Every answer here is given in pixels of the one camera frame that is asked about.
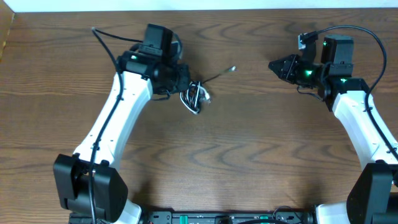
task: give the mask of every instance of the green led light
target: green led light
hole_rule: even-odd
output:
[[[309,77],[311,74],[312,74],[312,71],[311,71],[311,70],[306,70],[306,71],[305,71],[305,75],[306,75],[306,76]]]
[[[180,216],[180,224],[188,224],[188,215]]]
[[[262,216],[260,216],[260,219],[268,219],[268,216],[262,215]]]

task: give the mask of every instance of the black wire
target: black wire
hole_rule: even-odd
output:
[[[273,218],[273,219],[276,219],[276,213],[278,213],[278,210],[281,209],[281,208],[288,208],[288,209],[290,209],[290,210],[294,213],[294,215],[300,220],[300,222],[303,221],[303,220],[302,220],[302,217],[300,217],[300,216],[294,211],[294,209],[293,209],[292,207],[287,206],[287,205],[282,205],[282,206],[277,207],[277,208],[275,209],[275,211],[272,213],[272,218]]]
[[[170,92],[168,91],[168,90],[166,90],[166,97],[162,97],[162,98],[159,98],[159,99],[152,99],[153,101],[164,101],[164,100],[168,100],[168,99],[170,99],[170,96],[171,96],[171,94],[170,94]]]
[[[113,57],[112,52],[111,52],[110,49],[106,46],[106,44],[103,42],[102,38],[97,34],[97,32],[99,32],[100,34],[104,34],[104,35],[108,35],[108,36],[110,36],[110,37],[117,38],[117,39],[121,39],[121,40],[123,40],[123,39],[122,39],[122,38],[119,38],[119,37],[117,37],[117,36],[111,35],[111,34],[106,34],[106,33],[102,32],[102,31],[100,31],[100,30],[95,29],[95,27],[93,27],[91,30],[93,31],[94,36],[98,39],[98,41],[100,42],[100,44],[104,47],[104,49],[105,49],[105,51],[108,53],[109,57],[111,58],[111,60],[112,60],[112,62],[113,62],[113,65],[114,65],[114,67],[115,67],[116,73],[118,74],[119,83],[120,83],[119,95],[118,95],[118,97],[116,98],[116,102],[114,103],[114,105],[113,105],[113,107],[112,107],[112,110],[109,112],[108,117],[106,118],[104,124],[102,125],[102,128],[100,129],[100,131],[99,131],[99,133],[98,133],[98,136],[97,136],[95,142],[93,143],[93,150],[92,150],[92,152],[91,152],[90,166],[89,166],[89,171],[88,171],[88,173],[89,173],[89,179],[88,179],[88,194],[89,194],[89,197],[90,197],[91,217],[92,217],[92,219],[93,219],[93,224],[96,224],[96,211],[95,211],[96,205],[95,205],[95,200],[94,200],[94,184],[93,184],[93,182],[94,182],[93,169],[94,169],[95,155],[96,155],[97,150],[100,149],[99,143],[100,143],[101,137],[102,137],[102,135],[103,135],[103,133],[104,133],[104,131],[105,131],[105,129],[106,129],[106,126],[107,126],[108,123],[109,123],[109,120],[111,119],[111,117],[112,117],[114,111],[115,111],[116,108],[118,107],[119,102],[120,102],[121,100],[123,100],[123,99],[122,99],[122,96],[123,96],[123,79],[122,79],[122,75],[121,75],[121,69],[120,69],[120,67],[119,67],[119,65],[118,65],[118,63],[117,63],[117,61],[116,61],[116,59]]]
[[[175,39],[177,40],[177,42],[178,42],[178,44],[180,46],[180,48],[178,49],[178,52],[175,54],[173,60],[178,60],[181,57],[181,54],[182,54],[182,42],[181,42],[180,37],[176,33],[173,33],[173,34],[174,34],[174,37],[175,37]]]
[[[136,43],[136,44],[134,44],[134,45],[130,48],[130,51],[136,51],[136,50],[138,50],[140,45],[141,45],[141,43]]]
[[[95,31],[99,32],[100,34],[107,35],[108,37],[113,37],[113,38],[116,38],[116,39],[119,39],[119,40],[125,40],[125,41],[131,41],[131,42],[142,43],[142,40],[136,40],[136,39],[130,39],[130,38],[125,38],[125,37],[116,36],[116,35],[109,34],[109,33],[107,33],[107,32],[101,31],[101,30],[99,30],[99,29],[96,29],[95,27],[93,27],[93,29],[94,29]]]
[[[211,77],[211,78],[209,78],[209,79],[203,81],[202,84],[205,84],[205,83],[208,82],[208,81],[212,81],[213,79],[218,78],[220,75],[222,75],[222,73],[219,73],[219,74],[217,74],[217,75],[215,75],[215,76],[213,76],[213,77]]]
[[[381,73],[380,73],[379,77],[376,79],[376,81],[373,83],[373,85],[370,87],[369,91],[365,95],[365,100],[364,100],[365,101],[365,110],[368,112],[369,118],[372,121],[372,124],[374,125],[376,130],[378,131],[380,137],[383,139],[384,143],[386,144],[386,146],[388,147],[388,149],[390,150],[392,155],[398,161],[398,153],[396,152],[397,148],[392,147],[392,145],[388,141],[387,137],[384,135],[383,131],[381,130],[381,128],[377,124],[376,120],[374,119],[372,111],[371,111],[371,108],[369,107],[369,95],[371,94],[372,90],[377,85],[377,83],[379,83],[380,79],[384,75],[384,72],[386,71],[386,66],[387,66],[387,53],[386,53],[386,50],[385,50],[381,40],[377,37],[377,35],[375,33],[373,33],[372,31],[370,31],[368,29],[365,29],[363,27],[352,26],[352,25],[340,25],[340,26],[334,26],[334,27],[329,27],[329,28],[320,30],[316,34],[321,34],[323,32],[326,32],[326,31],[329,31],[329,30],[333,30],[333,29],[339,29],[339,28],[351,28],[351,29],[357,29],[357,30],[361,30],[361,31],[367,32],[368,34],[370,34],[376,40],[376,42],[380,46],[381,52],[383,54],[383,66],[382,66],[382,70],[381,70]]]
[[[284,221],[280,221],[280,220],[274,220],[274,219],[255,219],[255,220],[250,220],[250,221],[245,221],[245,222],[241,222],[239,224],[258,224],[258,223],[275,223],[275,224],[289,224],[287,222]]]
[[[310,95],[310,96],[315,97],[315,98],[316,98],[317,100],[319,100],[319,101],[323,101],[318,95],[316,95],[316,94],[314,94],[314,93],[304,93],[304,92],[301,92],[301,91],[300,91],[300,88],[301,88],[301,87],[302,87],[302,86],[298,86],[298,87],[297,87],[297,92],[298,92],[298,93]]]
[[[198,114],[201,110],[201,99],[205,96],[200,93],[200,81],[191,81],[187,90],[180,93],[181,100],[186,107],[191,109],[194,114]]]

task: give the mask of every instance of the wooden table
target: wooden table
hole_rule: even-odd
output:
[[[251,211],[346,199],[361,169],[342,125],[267,68],[298,53],[301,32],[353,24],[379,35],[389,63],[374,97],[398,136],[398,9],[20,13],[0,63],[0,222],[67,221],[52,165],[91,129],[114,75],[90,28],[141,39],[149,22],[179,34],[194,79],[239,72],[208,83],[213,101],[198,116],[178,96],[147,104],[120,170],[135,203]],[[371,84],[382,63],[375,41],[332,33],[354,37],[354,76]],[[130,47],[106,42],[115,55]]]

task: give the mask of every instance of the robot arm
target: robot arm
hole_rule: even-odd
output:
[[[338,94],[333,105],[333,113],[347,131],[359,157],[362,170],[368,163],[378,160],[384,160],[388,164],[398,164],[369,119],[364,106],[365,94],[364,91],[347,91],[345,94]],[[369,96],[369,105],[384,135],[391,144],[397,147],[397,141],[377,112],[372,95]]]
[[[188,65],[177,63],[182,44],[171,30],[149,24],[144,41],[130,39],[139,43],[117,61],[96,31],[93,29],[119,73],[87,137],[72,156],[58,155],[53,167],[55,183],[61,207],[76,213],[91,213],[95,223],[94,217],[112,223],[136,224],[141,208],[127,199],[127,185],[118,174],[124,147],[152,94],[167,95],[165,99],[168,99],[171,94],[187,91],[190,74]]]
[[[379,43],[385,59],[384,47],[371,31],[361,27],[337,26],[300,34],[298,47],[303,50],[302,56],[289,55],[270,62],[269,68],[280,79],[298,85],[298,92],[300,87],[318,89],[318,96],[306,94],[325,102],[340,120],[361,163],[363,172],[347,201],[317,206],[317,223],[397,223],[398,214],[391,210],[397,198],[390,191],[392,183],[398,186],[398,143],[381,119],[370,95],[375,84],[369,90],[362,78],[351,76],[353,39],[344,35],[327,35],[323,42],[323,65],[313,62],[318,34],[340,27],[360,29],[371,34]]]
[[[99,142],[100,150],[96,154],[95,164],[100,164],[101,161],[107,161],[110,167],[119,170],[124,147],[130,136],[132,127],[145,104],[152,98],[152,83],[150,79],[145,80],[141,77],[142,75],[140,74],[123,72],[123,100],[118,104]],[[91,147],[116,101],[119,88],[119,79],[118,76],[115,75],[112,90],[106,100],[104,108],[87,137],[73,152],[73,154],[80,155],[80,160],[90,161]]]

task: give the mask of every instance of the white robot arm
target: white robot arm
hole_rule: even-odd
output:
[[[372,35],[383,53],[379,78],[368,87],[362,78],[351,76],[354,41],[345,35],[327,35],[323,41],[321,63],[314,63],[318,34],[337,28],[357,29]],[[363,170],[347,201],[316,207],[318,224],[398,223],[398,214],[389,211],[392,184],[398,186],[397,141],[381,119],[370,95],[387,64],[380,39],[362,27],[342,25],[300,34],[298,48],[303,54],[270,62],[269,68],[281,79],[298,85],[301,94],[312,95],[326,103],[348,133]],[[317,88],[318,95],[301,88]]]
[[[333,113],[347,131],[362,170],[366,164],[377,160],[384,160],[388,164],[398,164],[397,159],[389,152],[388,147],[369,119],[364,105],[365,95],[364,91],[347,91],[345,94],[338,94],[333,105]],[[397,141],[377,112],[372,95],[369,96],[369,105],[382,132],[388,141],[397,147]]]
[[[364,106],[365,95],[364,91],[347,91],[345,94],[338,94],[333,105],[333,113],[347,131],[362,170],[367,164],[380,160],[388,164],[398,164],[397,159],[389,152],[388,147],[369,119]],[[379,127],[389,142],[397,147],[398,143],[377,112],[371,95],[369,96],[369,105],[372,107],[372,114]],[[316,208],[316,214],[318,224],[351,223],[347,214],[347,201],[319,205]]]
[[[124,80],[123,100],[119,102],[103,133],[103,137],[99,142],[100,150],[96,153],[95,157],[95,164],[100,164],[101,161],[108,161],[109,166],[116,170],[119,170],[124,147],[132,128],[145,104],[152,98],[152,83],[150,79],[142,79],[142,75],[131,72],[123,72],[122,78]],[[73,154],[80,155],[80,160],[90,161],[93,142],[116,101],[119,88],[119,78],[116,74],[111,93],[106,100],[104,108],[87,137],[73,152]],[[136,224],[140,219],[140,215],[140,206],[127,199],[123,211],[115,223]]]

